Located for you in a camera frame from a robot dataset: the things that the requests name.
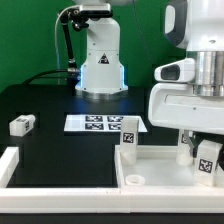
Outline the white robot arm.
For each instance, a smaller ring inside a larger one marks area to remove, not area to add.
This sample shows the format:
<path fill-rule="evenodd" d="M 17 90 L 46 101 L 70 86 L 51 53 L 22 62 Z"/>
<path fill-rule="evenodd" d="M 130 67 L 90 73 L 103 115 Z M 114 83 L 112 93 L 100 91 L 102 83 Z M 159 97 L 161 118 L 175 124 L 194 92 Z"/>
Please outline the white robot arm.
<path fill-rule="evenodd" d="M 130 0 L 74 0 L 86 20 L 87 58 L 77 89 L 113 96 L 127 89 L 119 63 L 119 26 L 113 5 Z M 196 132 L 224 135 L 224 0 L 170 0 L 164 34 L 186 51 L 182 60 L 155 69 L 148 119 L 154 126 L 178 129 L 197 157 L 222 149 L 214 140 L 197 141 Z"/>

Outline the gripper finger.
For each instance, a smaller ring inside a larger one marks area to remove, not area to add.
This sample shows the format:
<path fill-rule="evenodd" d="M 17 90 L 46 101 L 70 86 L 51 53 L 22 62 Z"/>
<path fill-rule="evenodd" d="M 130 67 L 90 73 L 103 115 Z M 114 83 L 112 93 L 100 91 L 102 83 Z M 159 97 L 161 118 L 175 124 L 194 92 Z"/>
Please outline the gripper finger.
<path fill-rule="evenodd" d="M 196 158 L 197 157 L 198 144 L 197 144 L 194 132 L 189 131 L 189 130 L 185 130 L 184 131 L 184 138 L 185 138 L 187 144 L 190 147 L 190 155 L 193 158 Z"/>

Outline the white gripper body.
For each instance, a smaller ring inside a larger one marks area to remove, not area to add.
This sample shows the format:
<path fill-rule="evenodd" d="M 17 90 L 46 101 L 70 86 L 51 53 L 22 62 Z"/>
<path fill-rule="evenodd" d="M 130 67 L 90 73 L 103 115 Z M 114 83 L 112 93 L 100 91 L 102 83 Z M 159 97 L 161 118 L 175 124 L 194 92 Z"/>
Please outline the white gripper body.
<path fill-rule="evenodd" d="M 154 126 L 224 135 L 224 98 L 199 97 L 187 84 L 159 83 L 150 94 Z"/>

